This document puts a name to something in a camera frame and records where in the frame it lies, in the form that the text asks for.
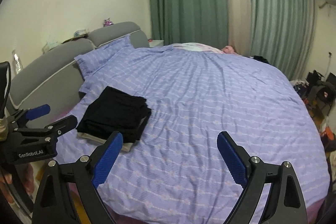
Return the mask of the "left hand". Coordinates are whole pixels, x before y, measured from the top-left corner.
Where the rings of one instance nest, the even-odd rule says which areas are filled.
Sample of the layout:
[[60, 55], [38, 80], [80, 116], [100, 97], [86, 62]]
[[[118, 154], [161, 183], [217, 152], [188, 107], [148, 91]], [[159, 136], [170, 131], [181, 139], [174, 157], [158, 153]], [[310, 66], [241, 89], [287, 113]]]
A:
[[[29, 196], [31, 196], [35, 190], [34, 184], [34, 169], [30, 163], [22, 164], [19, 166], [21, 182]], [[6, 201], [9, 204], [13, 204], [15, 200], [13, 199], [12, 194], [10, 193], [8, 186], [13, 183], [12, 174], [4, 171], [1, 174], [1, 192], [4, 195]]]

